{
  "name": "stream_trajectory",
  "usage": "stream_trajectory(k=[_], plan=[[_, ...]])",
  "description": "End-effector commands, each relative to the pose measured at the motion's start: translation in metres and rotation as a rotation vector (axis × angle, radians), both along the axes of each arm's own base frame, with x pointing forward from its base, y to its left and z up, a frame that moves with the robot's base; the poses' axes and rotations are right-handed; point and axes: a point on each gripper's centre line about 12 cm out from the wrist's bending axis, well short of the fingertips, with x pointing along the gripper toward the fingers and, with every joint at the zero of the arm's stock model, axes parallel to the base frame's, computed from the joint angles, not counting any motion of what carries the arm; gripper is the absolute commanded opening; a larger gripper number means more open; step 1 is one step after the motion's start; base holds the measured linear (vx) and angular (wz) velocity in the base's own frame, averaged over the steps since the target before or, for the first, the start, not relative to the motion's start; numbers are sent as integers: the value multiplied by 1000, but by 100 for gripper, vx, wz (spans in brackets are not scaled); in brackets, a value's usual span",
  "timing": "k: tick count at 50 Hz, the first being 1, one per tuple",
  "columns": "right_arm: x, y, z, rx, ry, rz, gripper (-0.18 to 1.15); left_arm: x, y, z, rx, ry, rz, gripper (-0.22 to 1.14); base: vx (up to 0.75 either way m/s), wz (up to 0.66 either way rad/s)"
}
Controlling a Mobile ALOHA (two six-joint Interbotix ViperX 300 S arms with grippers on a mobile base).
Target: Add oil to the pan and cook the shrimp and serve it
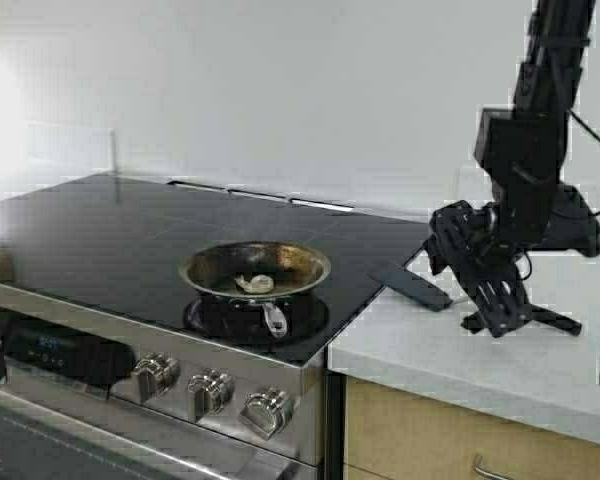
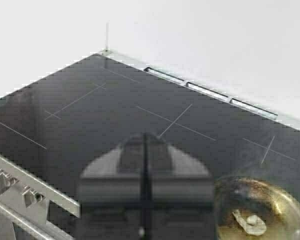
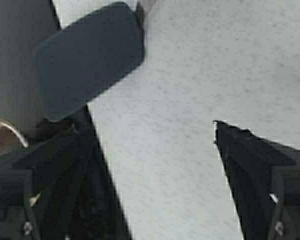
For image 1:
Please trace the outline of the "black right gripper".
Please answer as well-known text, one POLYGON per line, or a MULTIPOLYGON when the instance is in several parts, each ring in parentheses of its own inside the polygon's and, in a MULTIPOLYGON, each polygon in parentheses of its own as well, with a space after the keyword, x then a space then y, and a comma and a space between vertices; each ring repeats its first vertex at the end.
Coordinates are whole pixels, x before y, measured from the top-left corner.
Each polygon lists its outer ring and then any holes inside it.
POLYGON ((432 273, 450 268, 459 285, 477 307, 463 318, 470 333, 489 331, 501 338, 533 319, 531 303, 516 266, 516 249, 499 244, 498 205, 479 209, 461 200, 431 216, 431 236, 425 243, 432 273))

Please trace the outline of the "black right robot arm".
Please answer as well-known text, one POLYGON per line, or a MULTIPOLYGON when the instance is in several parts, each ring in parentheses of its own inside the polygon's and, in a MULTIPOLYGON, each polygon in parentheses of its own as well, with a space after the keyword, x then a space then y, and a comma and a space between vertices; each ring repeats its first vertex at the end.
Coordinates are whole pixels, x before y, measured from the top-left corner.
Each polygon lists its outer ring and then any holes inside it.
POLYGON ((600 255, 600 223, 578 189, 561 179, 569 117, 590 44, 592 1, 540 1, 528 29, 509 109, 481 113, 474 157, 493 201, 436 210, 424 247, 433 274, 450 269, 476 306, 462 327, 499 338, 532 321, 577 336, 578 322, 533 305, 516 265, 530 251, 600 255))

